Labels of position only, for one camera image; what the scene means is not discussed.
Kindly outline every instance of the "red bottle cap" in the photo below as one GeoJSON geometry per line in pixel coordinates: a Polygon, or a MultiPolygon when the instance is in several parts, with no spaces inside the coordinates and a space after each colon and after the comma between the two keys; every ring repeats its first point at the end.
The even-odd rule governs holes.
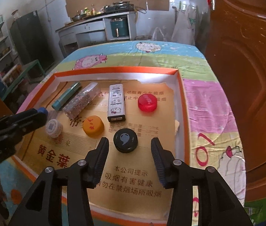
{"type": "Polygon", "coordinates": [[[138,107],[141,111],[152,112],[157,108],[157,98],[153,94],[142,94],[138,98],[138,107]]]}

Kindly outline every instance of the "black bottle cap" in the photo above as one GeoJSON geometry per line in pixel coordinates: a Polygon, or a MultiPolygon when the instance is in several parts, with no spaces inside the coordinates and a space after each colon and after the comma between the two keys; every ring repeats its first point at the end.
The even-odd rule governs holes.
{"type": "Polygon", "coordinates": [[[122,153],[133,151],[138,144],[136,133],[130,128],[122,128],[114,134],[113,138],[116,149],[122,153]]]}

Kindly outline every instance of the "refrigerator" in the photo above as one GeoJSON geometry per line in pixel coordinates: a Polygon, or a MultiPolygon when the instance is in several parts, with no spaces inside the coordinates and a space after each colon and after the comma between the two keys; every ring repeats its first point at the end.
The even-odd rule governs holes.
{"type": "MultiPolygon", "coordinates": [[[[37,11],[16,19],[10,28],[10,34],[22,63],[28,64],[38,59],[46,71],[54,62],[37,11]]],[[[31,78],[42,75],[37,65],[28,72],[31,78]]]]}

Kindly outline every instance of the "green air fryer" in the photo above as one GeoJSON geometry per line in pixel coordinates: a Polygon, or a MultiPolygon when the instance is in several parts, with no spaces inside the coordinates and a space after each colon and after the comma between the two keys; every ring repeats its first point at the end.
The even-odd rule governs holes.
{"type": "Polygon", "coordinates": [[[111,20],[111,30],[113,37],[129,36],[128,19],[117,18],[111,20]]]}

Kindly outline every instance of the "blue tip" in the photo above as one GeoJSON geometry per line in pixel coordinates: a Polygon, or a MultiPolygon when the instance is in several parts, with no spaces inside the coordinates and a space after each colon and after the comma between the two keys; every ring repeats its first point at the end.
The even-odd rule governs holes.
{"type": "Polygon", "coordinates": [[[44,113],[46,117],[48,116],[48,110],[45,107],[40,107],[38,109],[38,112],[44,113]]]}

